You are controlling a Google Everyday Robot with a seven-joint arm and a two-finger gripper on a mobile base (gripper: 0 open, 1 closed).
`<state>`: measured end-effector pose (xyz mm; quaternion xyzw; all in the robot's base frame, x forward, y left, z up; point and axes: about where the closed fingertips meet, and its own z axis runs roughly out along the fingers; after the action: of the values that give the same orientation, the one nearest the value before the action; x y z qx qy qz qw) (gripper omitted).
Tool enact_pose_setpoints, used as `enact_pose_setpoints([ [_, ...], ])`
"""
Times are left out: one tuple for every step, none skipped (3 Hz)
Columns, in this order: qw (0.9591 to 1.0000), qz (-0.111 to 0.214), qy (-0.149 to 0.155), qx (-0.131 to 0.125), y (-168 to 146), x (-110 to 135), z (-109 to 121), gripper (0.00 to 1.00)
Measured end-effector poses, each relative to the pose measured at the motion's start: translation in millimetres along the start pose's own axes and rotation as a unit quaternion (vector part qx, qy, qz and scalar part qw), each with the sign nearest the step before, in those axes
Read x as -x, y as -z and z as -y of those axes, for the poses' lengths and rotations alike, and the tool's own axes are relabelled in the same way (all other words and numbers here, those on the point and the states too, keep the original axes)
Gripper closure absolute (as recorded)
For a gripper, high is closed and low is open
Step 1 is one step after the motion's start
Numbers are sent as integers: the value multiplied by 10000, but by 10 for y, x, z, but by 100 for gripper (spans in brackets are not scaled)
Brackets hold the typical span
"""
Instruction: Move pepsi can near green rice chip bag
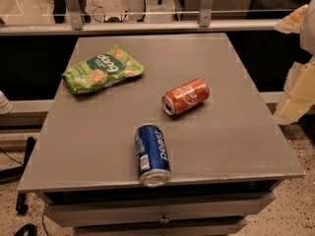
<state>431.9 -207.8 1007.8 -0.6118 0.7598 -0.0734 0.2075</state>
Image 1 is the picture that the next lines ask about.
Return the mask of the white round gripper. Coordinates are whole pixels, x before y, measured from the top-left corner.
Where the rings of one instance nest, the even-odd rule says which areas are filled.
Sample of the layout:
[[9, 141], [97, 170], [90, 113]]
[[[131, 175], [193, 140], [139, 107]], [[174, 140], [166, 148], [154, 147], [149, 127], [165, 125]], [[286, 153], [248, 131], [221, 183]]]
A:
[[[300, 33], [300, 47], [315, 55], [315, 0], [294, 10], [275, 25], [282, 33]], [[294, 62], [276, 106], [275, 121], [280, 125], [297, 122], [315, 104], [315, 63]]]

